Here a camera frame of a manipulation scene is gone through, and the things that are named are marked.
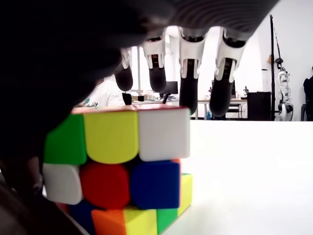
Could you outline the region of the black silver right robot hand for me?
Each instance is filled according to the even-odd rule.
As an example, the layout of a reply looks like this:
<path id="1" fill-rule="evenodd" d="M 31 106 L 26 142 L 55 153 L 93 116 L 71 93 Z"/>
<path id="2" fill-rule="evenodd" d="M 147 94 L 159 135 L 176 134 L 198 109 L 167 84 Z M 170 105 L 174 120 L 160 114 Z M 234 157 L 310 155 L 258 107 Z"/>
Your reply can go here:
<path id="1" fill-rule="evenodd" d="M 247 40 L 274 0 L 3 0 L 0 3 L 0 232 L 83 235 L 42 195 L 49 131 L 121 64 L 121 50 L 167 26 L 221 26 Z"/>

